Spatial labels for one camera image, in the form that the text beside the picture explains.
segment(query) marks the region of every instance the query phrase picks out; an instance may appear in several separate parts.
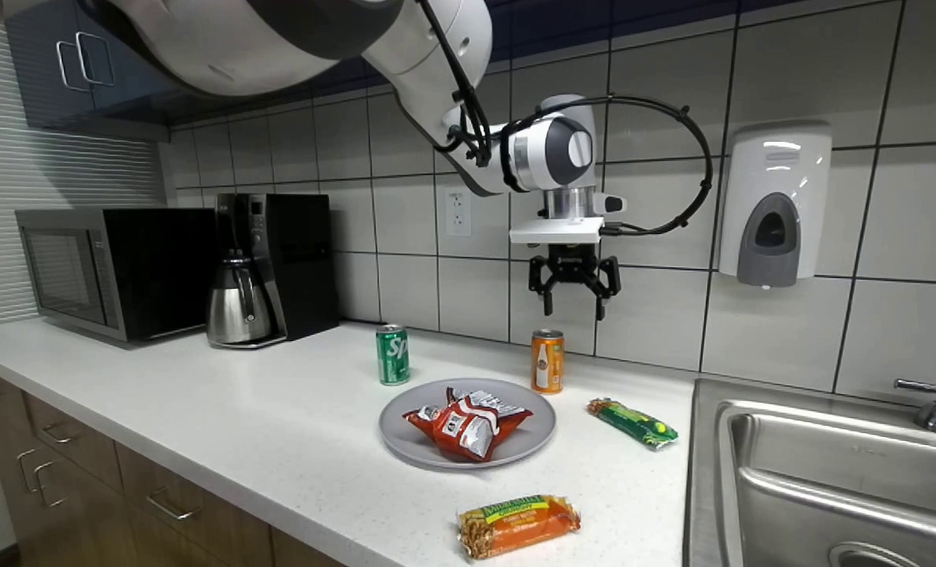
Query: white soap dispenser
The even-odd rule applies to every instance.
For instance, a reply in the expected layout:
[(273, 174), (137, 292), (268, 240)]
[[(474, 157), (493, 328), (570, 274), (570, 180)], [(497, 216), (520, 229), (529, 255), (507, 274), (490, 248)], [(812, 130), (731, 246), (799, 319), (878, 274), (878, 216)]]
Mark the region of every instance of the white soap dispenser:
[(812, 278), (829, 167), (826, 123), (739, 130), (731, 144), (719, 270), (750, 286)]

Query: plate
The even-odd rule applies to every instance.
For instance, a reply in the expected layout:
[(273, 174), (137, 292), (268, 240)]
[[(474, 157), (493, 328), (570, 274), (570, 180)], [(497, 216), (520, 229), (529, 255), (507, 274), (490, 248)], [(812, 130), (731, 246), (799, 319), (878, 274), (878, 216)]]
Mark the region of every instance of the plate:
[[(444, 458), (429, 436), (423, 436), (416, 424), (404, 420), (404, 412), (420, 407), (444, 407), (446, 388), (452, 388), (457, 394), (488, 390), (507, 407), (527, 407), (532, 415), (510, 439), (504, 439), (504, 445), (493, 449), (490, 461), (485, 464), (452, 461), (452, 458)], [(379, 432), (384, 449), (405, 464), (416, 464), (425, 471), (470, 474), (470, 471), (497, 471), (532, 458), (550, 440), (553, 421), (556, 421), (553, 407), (541, 401), (535, 390), (527, 390), (507, 381), (490, 381), (490, 378), (446, 378), (446, 381), (420, 384), (393, 396), (379, 415)]]

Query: sink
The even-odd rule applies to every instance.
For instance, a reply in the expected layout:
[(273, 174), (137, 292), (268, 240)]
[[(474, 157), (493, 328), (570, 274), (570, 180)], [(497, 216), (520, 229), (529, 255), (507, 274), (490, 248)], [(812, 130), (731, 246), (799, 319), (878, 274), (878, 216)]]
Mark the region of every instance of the sink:
[(936, 567), (936, 432), (915, 411), (700, 381), (687, 567)]

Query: coffee carafe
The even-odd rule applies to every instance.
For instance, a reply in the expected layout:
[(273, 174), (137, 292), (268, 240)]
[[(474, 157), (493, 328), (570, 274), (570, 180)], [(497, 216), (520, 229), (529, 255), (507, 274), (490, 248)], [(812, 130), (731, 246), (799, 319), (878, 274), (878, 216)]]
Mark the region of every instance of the coffee carafe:
[(230, 251), (215, 278), (209, 308), (209, 339), (218, 350), (249, 348), (270, 337), (268, 295), (252, 274), (252, 258)]

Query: white countertop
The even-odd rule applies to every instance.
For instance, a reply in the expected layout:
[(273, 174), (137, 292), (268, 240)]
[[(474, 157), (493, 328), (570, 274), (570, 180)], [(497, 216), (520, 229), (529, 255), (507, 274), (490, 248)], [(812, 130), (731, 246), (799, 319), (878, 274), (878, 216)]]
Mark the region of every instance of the white countertop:
[[(522, 348), (440, 335), (411, 335), (408, 359), (408, 384), (379, 384), (365, 326), (260, 354), (211, 350), (201, 335), (119, 350), (46, 321), (0, 326), (5, 381), (344, 564), (465, 564), (457, 513), (522, 495), (568, 498), (583, 530), (490, 567), (681, 564), (687, 375), (568, 356), (545, 451), (504, 471), (431, 474), (386, 453), (384, 404), (440, 378), (527, 384), (529, 359)], [(591, 420), (591, 396), (659, 415), (681, 440), (651, 453)]]

